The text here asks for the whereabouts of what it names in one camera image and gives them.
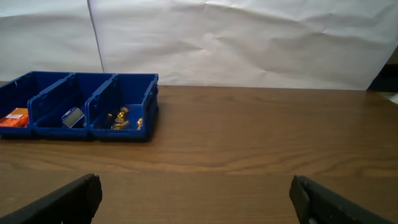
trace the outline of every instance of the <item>wrinkled paper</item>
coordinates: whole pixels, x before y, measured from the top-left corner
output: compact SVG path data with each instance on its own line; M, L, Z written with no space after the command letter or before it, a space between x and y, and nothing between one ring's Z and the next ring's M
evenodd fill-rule
M0 1L0 80L32 70L102 72L87 1Z
M364 90L397 46L396 0L91 0L105 72L160 84Z

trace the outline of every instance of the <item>wooden table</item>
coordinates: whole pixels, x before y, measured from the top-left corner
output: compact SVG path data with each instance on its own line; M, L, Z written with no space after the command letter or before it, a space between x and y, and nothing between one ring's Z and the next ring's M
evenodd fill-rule
M398 222L398 106L377 93L159 87L148 143L0 141L0 215L87 173L93 223L298 223L306 175Z

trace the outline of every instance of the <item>orange box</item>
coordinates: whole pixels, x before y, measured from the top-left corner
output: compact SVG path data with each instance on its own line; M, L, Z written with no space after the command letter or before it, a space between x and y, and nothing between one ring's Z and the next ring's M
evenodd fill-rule
M29 122L27 108L16 108L7 116L0 119L0 127L24 127Z

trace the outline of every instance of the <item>blue plastic storage bin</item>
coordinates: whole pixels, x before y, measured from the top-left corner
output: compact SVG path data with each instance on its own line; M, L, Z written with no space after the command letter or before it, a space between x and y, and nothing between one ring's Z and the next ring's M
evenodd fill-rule
M100 139L147 139L152 134L157 105L158 74L117 74L94 93L88 102L88 124L91 134ZM121 130L111 129L122 106L129 109ZM137 121L142 118L141 129Z
M15 108L28 108L27 102L32 97L68 74L69 72L29 72L0 86L0 118L5 117ZM31 122L26 128L0 127L0 135L3 136L29 137L31 134Z
M40 138L88 138L87 103L98 87L113 76L109 73L71 73L41 91L28 102L34 132ZM73 107L86 115L83 128L68 128L62 124L62 116Z

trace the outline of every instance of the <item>gold wrapped candy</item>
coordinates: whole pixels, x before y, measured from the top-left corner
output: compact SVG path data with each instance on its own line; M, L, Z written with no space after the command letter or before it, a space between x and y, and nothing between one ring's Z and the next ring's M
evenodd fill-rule
M115 119L115 122L120 123L120 124L123 123L124 120L127 118L128 112L129 112L129 109L122 107Z
M138 121L137 121L137 130L141 130L142 122L143 122L142 118L138 119Z
M120 130L120 129L124 129L124 127L126 127L126 125L129 124L129 121L125 121L123 123L114 123L112 125L112 129L113 130Z

